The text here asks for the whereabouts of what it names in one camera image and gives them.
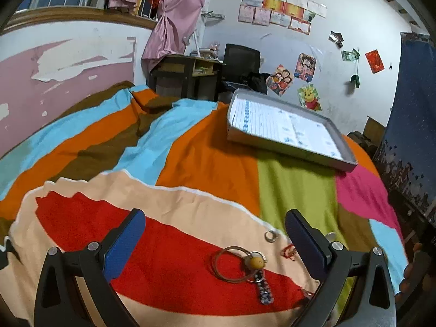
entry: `wall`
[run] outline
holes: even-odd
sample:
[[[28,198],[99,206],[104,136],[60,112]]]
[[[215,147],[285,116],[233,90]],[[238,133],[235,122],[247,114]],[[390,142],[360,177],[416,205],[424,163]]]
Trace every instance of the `wall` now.
[[[261,71],[272,73],[275,66],[284,62],[291,64],[289,68],[295,68],[296,58],[292,56],[292,60],[284,60],[283,55],[298,55],[304,44],[305,49],[313,48],[323,55],[320,80],[315,86],[321,97],[323,114],[330,117],[342,133],[363,131],[367,116],[386,125],[398,79],[400,32],[410,32],[410,25],[383,0],[313,1],[326,5],[328,15],[326,19],[316,16],[310,35],[306,36],[275,25],[264,27],[240,23],[238,7],[241,0],[211,0],[209,9],[224,14],[225,20],[206,27],[203,46],[218,40],[221,54],[226,43],[253,47],[263,55],[270,55]],[[358,89],[352,89],[349,84],[357,64],[342,61],[340,50],[328,40],[332,30],[342,33],[345,39],[343,50],[360,49],[361,86]],[[374,49],[379,50],[385,66],[385,70],[377,74],[372,74],[365,58],[365,53]],[[281,57],[274,60],[274,53]],[[283,99],[295,103],[297,97],[287,91]]]
[[[151,30],[71,21],[0,36],[0,156],[85,97],[117,82],[145,84]]]

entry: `beige stripe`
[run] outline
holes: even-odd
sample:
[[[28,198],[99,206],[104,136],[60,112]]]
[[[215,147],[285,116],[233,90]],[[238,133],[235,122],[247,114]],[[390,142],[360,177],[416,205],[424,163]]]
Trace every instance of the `beige stripe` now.
[[[11,239],[31,282],[23,288],[27,289],[27,296],[33,297],[32,301],[26,304],[29,313],[33,314],[36,286],[45,255],[54,245],[36,218],[35,198],[46,196],[51,190],[65,197],[72,197],[75,193],[81,192],[92,200],[106,200],[112,205],[127,210],[137,207],[148,217],[219,247],[238,245],[249,250],[262,251],[269,259],[268,270],[287,275],[297,285],[310,291],[315,291],[317,287],[318,282],[310,278],[299,257],[292,262],[280,256],[280,250],[287,245],[286,238],[279,236],[274,244],[267,243],[263,237],[267,228],[260,220],[254,220],[250,213],[238,208],[237,204],[232,205],[207,193],[203,195],[200,192],[193,193],[189,189],[174,190],[146,186],[121,171],[100,174],[88,183],[61,178],[56,184],[46,182],[43,187],[26,194],[17,220],[11,227]],[[3,278],[3,271],[0,272],[0,277]],[[4,288],[1,286],[0,293],[3,294],[9,287],[9,284]],[[200,324],[202,326],[215,324],[278,326],[289,323],[295,313],[295,310],[289,310],[238,317],[197,316],[161,311],[125,297],[123,300],[141,325],[153,326],[174,326],[176,317],[179,326],[200,326]]]

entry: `desk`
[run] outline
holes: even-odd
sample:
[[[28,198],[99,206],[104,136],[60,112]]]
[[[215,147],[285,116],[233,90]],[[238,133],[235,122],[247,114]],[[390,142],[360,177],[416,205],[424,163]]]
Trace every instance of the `desk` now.
[[[198,98],[198,88],[201,77],[216,76],[217,82],[214,91],[214,101],[218,99],[218,86],[221,82],[222,66],[218,60],[210,60],[200,58],[198,56],[186,55],[167,55],[163,60],[156,65],[151,71],[148,86],[152,90],[156,90],[156,83],[158,77],[176,78],[182,81],[181,97],[187,98],[188,88],[192,81],[194,81],[194,99]]]

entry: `metal screw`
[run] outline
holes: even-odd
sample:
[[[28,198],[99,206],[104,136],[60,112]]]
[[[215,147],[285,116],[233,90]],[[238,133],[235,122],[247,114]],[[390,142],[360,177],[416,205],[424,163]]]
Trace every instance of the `metal screw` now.
[[[52,247],[49,249],[49,255],[55,255],[57,253],[57,247]]]
[[[331,246],[336,250],[336,251],[342,251],[344,249],[344,245],[341,242],[335,241],[331,244]]]
[[[88,244],[88,250],[90,251],[95,251],[98,247],[99,243],[95,241]]]
[[[374,254],[376,254],[376,255],[382,255],[382,254],[383,254],[382,249],[380,249],[380,248],[378,248],[378,247],[374,247],[374,248],[372,249],[372,252],[374,252]]]

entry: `colorful bedspread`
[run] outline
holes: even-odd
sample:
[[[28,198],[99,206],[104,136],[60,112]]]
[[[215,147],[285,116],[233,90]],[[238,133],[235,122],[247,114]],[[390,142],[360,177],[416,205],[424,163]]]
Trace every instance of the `colorful bedspread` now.
[[[17,317],[33,320],[50,247],[83,249],[132,208],[147,226],[112,285],[141,326],[289,324],[302,288],[319,284],[298,256],[280,256],[292,208],[351,250],[382,247],[398,291],[407,264],[398,221],[372,162],[350,139],[359,165],[339,173],[228,142],[223,104],[126,87],[88,97],[0,160],[0,294]],[[264,233],[272,228],[280,234],[271,244]],[[260,304],[256,285],[212,273],[211,257],[234,245],[267,256],[273,304]],[[236,277],[238,259],[223,257],[219,268]]]

